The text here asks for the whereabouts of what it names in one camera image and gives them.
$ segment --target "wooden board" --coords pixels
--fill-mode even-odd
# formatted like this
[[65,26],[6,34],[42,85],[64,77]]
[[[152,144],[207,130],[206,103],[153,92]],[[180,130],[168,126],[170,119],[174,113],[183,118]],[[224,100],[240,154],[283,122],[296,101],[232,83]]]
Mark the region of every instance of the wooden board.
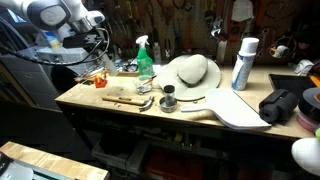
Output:
[[[221,82],[219,88],[231,88],[231,67],[221,68]],[[252,69],[247,87],[244,91],[236,91],[236,93],[246,101],[256,112],[259,111],[259,103],[266,98],[272,91],[268,75],[274,74],[291,74],[293,71],[285,67],[255,67]],[[105,88],[96,89],[94,85],[77,85],[59,96],[57,103],[68,104],[91,109],[100,109],[131,116],[151,117],[166,121],[183,122],[186,124],[196,124],[212,128],[225,128],[222,123],[214,116],[212,111],[205,110],[192,113],[181,113],[179,107],[193,102],[178,102],[178,109],[173,113],[164,113],[159,108],[159,100],[164,96],[161,88],[155,78],[153,82],[152,92],[145,95],[138,95],[134,87],[134,77],[109,77],[108,84]],[[114,102],[102,101],[104,95],[129,97],[137,100],[147,100],[149,96],[154,96],[155,101],[152,107],[145,111],[139,112],[137,106],[119,104]],[[249,131],[259,135],[276,136],[282,138],[304,138],[312,137],[313,134],[303,129],[296,121],[296,113],[298,108],[294,110],[290,120],[284,123],[276,123],[271,129],[264,131]]]
[[77,180],[107,180],[109,172],[50,153],[7,142],[0,148],[7,156]]

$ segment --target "wall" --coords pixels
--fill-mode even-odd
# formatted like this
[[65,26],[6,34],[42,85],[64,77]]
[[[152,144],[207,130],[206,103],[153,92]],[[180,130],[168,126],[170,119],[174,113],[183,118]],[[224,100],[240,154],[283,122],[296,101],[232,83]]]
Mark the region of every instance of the wall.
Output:
[[[186,0],[186,1],[194,5],[194,7],[190,12],[187,12],[185,10],[179,11],[174,7],[172,3],[173,1],[171,0],[162,0],[163,7],[168,8],[169,10],[172,9],[174,11],[172,19],[168,21],[168,24],[166,24],[165,18],[163,16],[162,8],[160,7],[159,2],[157,0],[129,0],[129,2],[132,5],[133,19],[130,19],[128,17],[128,7],[126,4],[128,1],[105,0],[105,2],[103,2],[103,8],[109,20],[109,25],[112,28],[112,33],[111,33],[112,42],[118,45],[119,47],[123,48],[124,54],[127,54],[129,57],[135,56],[136,54],[136,45],[134,43],[135,39],[140,35],[150,34],[152,32],[150,18],[148,16],[148,11],[147,11],[148,10],[147,3],[151,2],[153,6],[153,11],[154,11],[153,12],[154,27],[158,30],[159,44],[162,47],[162,57],[165,57],[165,52],[164,52],[165,38],[170,39],[171,41],[171,53],[173,55],[173,51],[175,48],[174,47],[175,33],[174,33],[173,26],[174,26],[174,22],[178,22],[176,23],[176,25],[177,24],[180,25],[180,29],[181,29],[180,35],[182,38],[182,43],[188,40],[188,38],[186,38],[188,31],[186,31],[186,29],[190,30],[189,40],[191,40],[192,42],[191,44],[192,44],[193,53],[208,54],[208,55],[212,55],[213,58],[215,58],[215,56],[217,55],[217,41],[216,39],[210,38],[210,35],[208,34],[208,29],[206,27],[206,22],[204,21],[204,18],[205,18],[204,9],[205,9],[205,3],[207,1],[204,1],[204,0]],[[136,13],[137,11],[133,7],[134,2],[137,4],[139,14]],[[181,2],[182,0],[176,0],[176,3],[178,5]],[[197,2],[200,3],[199,8],[196,8]],[[262,52],[262,55],[256,58],[255,60],[256,64],[285,64],[287,62],[296,62],[301,58],[317,58],[318,57],[319,54],[316,51],[318,46],[316,45],[319,44],[318,43],[319,41],[316,36],[314,38],[311,38],[313,39],[313,41],[311,42],[312,46],[309,47],[307,50],[299,49],[296,44],[297,51],[295,52],[297,53],[290,54],[286,58],[276,59],[270,56],[268,53],[268,48],[277,39],[286,36],[286,33],[288,32],[291,32],[290,36],[293,37],[293,40],[296,39],[297,43],[298,41],[301,41],[301,39],[302,40],[308,39],[308,38],[304,38],[303,36],[305,34],[310,35],[310,31],[313,31],[313,30],[307,29],[306,31],[304,29],[304,26],[308,25],[306,23],[307,20],[311,21],[312,17],[315,17],[316,14],[314,14],[312,10],[315,10],[315,12],[319,12],[317,11],[319,10],[318,8],[319,6],[318,5],[315,6],[315,2],[316,2],[315,0],[290,0],[290,1],[289,0],[252,0],[254,16],[256,18],[254,19],[251,25],[251,36],[257,37],[260,39],[260,44],[257,52]],[[257,25],[258,12],[264,12],[262,14],[263,20],[259,25]],[[141,22],[143,22],[144,28],[140,28],[138,23],[134,21],[134,19],[138,19],[138,15],[140,16]],[[188,17],[191,17],[190,28],[186,28],[188,27],[187,26]],[[120,19],[122,20],[125,26],[124,28],[128,32],[129,32],[129,29],[132,29],[131,35],[127,35],[126,33],[124,33],[124,30],[123,30],[124,28],[122,28],[121,26]],[[237,34],[241,35],[241,33],[245,29],[246,21],[242,21],[235,25],[240,28],[239,33],[234,32],[235,35],[236,36]],[[262,48],[262,38],[263,38],[262,30],[265,28],[268,28],[269,32],[266,35],[266,41],[264,46],[265,48]],[[225,54],[225,60],[224,60],[225,63],[232,63],[235,61],[236,54],[240,49],[240,45],[241,45],[241,40],[237,40],[235,42],[228,42],[227,50]]]

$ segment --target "cable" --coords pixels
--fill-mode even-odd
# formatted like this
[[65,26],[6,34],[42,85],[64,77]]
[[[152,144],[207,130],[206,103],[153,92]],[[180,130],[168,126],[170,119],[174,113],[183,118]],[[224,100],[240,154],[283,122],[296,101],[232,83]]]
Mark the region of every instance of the cable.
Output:
[[[102,53],[100,56],[98,56],[98,57],[96,57],[96,58],[94,58],[94,59],[92,59],[92,60],[90,60],[90,61],[95,61],[95,60],[97,60],[97,59],[100,59],[100,58],[108,51],[108,47],[109,47],[109,44],[110,44],[109,32],[108,32],[107,30],[103,29],[103,28],[97,28],[97,30],[101,30],[101,31],[104,31],[104,32],[107,33],[107,38],[108,38],[108,40],[107,40],[107,46],[106,46],[106,48],[104,49],[103,53]],[[92,53],[101,45],[101,43],[104,43],[104,42],[105,42],[105,40],[104,40],[104,39],[101,39],[101,40],[93,47],[93,49],[88,53],[88,55],[87,55],[85,58],[83,58],[82,60],[80,60],[80,61],[68,62],[68,63],[64,63],[64,62],[54,63],[54,62],[47,62],[47,61],[43,61],[43,60],[40,60],[40,59],[32,58],[32,57],[26,56],[26,55],[24,55],[24,54],[21,54],[21,53],[19,53],[19,52],[17,52],[17,51],[14,51],[14,50],[12,50],[12,49],[9,49],[8,47],[6,47],[6,46],[4,46],[4,45],[2,45],[2,44],[0,44],[0,49],[3,49],[4,51],[8,52],[9,54],[12,54],[12,55],[14,55],[14,56],[16,56],[16,57],[18,57],[18,58],[21,58],[21,59],[23,59],[23,60],[26,60],[26,61],[29,61],[29,62],[32,62],[32,63],[42,64],[42,65],[54,65],[54,66],[74,66],[74,65],[81,64],[81,63],[90,62],[90,61],[85,61],[85,60],[88,59],[88,57],[89,57],[90,55],[92,55]]]

